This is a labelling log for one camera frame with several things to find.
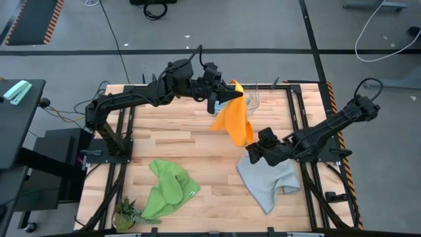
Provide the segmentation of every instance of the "towel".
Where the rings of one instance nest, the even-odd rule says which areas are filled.
[[[159,178],[159,183],[151,189],[141,214],[144,219],[157,219],[177,211],[200,190],[188,173],[173,162],[156,159],[149,168]]]
[[[231,136],[233,143],[236,146],[244,147],[248,143],[253,143],[253,127],[247,120],[247,104],[243,87],[235,83],[235,90],[243,92],[243,96],[232,99],[228,104],[218,113],[216,120],[213,122],[210,130],[226,130]]]
[[[237,170],[244,185],[266,214],[274,208],[279,188],[282,188],[284,194],[300,190],[300,183],[295,176],[291,160],[282,161],[271,167],[262,158],[252,165],[249,153],[245,152],[237,165]]]

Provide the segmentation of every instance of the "white cable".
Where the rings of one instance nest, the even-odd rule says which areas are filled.
[[[358,37],[358,39],[356,40],[356,42],[355,42],[355,47],[354,47],[354,50],[355,50],[355,55],[357,56],[357,58],[358,59],[360,59],[361,61],[363,61],[363,62],[366,62],[366,63],[372,63],[372,62],[376,62],[376,61],[380,61],[380,60],[382,60],[382,59],[385,59],[385,58],[388,58],[388,57],[390,57],[390,56],[394,56],[394,55],[396,55],[396,54],[398,54],[398,53],[400,53],[400,52],[402,52],[402,51],[404,51],[404,50],[406,50],[407,48],[409,48],[413,43],[415,43],[415,41],[418,39],[418,37],[420,36],[420,34],[421,34],[421,30],[418,32],[418,34],[416,35],[416,37],[415,37],[415,39],[410,43],[410,44],[408,44],[406,47],[404,47],[403,49],[401,49],[401,50],[399,50],[399,51],[397,51],[397,52],[394,52],[394,53],[392,53],[392,54],[389,54],[389,55],[386,55],[386,56],[383,56],[383,57],[381,57],[381,58],[379,58],[379,59],[372,59],[372,60],[366,60],[366,59],[361,59],[360,58],[360,56],[358,55],[358,52],[357,52],[357,45],[358,45],[358,42],[360,41],[360,38],[361,38],[361,36],[362,36],[362,34],[364,33],[364,31],[366,30],[366,27],[368,26],[368,23],[370,23],[370,21],[371,21],[371,19],[373,18],[373,16],[379,11],[379,9],[380,9],[380,7],[382,7],[382,5],[383,5],[383,3],[385,2],[386,0],[383,0],[383,2],[380,4],[380,6],[374,11],[374,13],[370,16],[370,18],[367,20],[367,23],[366,23],[366,25],[364,26],[364,28],[362,29],[362,31],[361,31],[361,34],[360,34],[360,36]]]
[[[87,2],[93,2],[93,1],[95,1],[95,0],[86,0],[86,2],[85,2],[85,6],[87,6],[87,7],[93,7],[93,6],[96,6],[96,5],[98,5],[98,3],[99,3],[99,1],[100,0],[97,0],[94,4],[88,4]]]

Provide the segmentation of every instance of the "gray towel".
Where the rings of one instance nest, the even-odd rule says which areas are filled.
[[[300,183],[295,177],[295,168],[290,160],[271,167],[262,157],[252,165],[249,153],[245,152],[237,165],[237,170],[244,185],[266,214],[275,206],[279,187],[282,187],[284,194],[300,190]]]

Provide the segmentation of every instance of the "green towel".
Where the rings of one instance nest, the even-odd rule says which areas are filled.
[[[151,189],[141,214],[144,219],[157,219],[177,211],[200,190],[188,173],[173,162],[156,159],[149,167],[159,178],[159,183]]]

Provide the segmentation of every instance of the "orange cloth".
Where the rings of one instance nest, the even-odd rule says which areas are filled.
[[[243,96],[228,101],[227,105],[216,116],[216,120],[209,130],[225,129],[236,146],[244,147],[247,143],[254,142],[253,127],[247,120],[247,104],[244,89],[235,80],[232,80],[231,83],[235,83],[235,90],[237,92],[243,92]]]

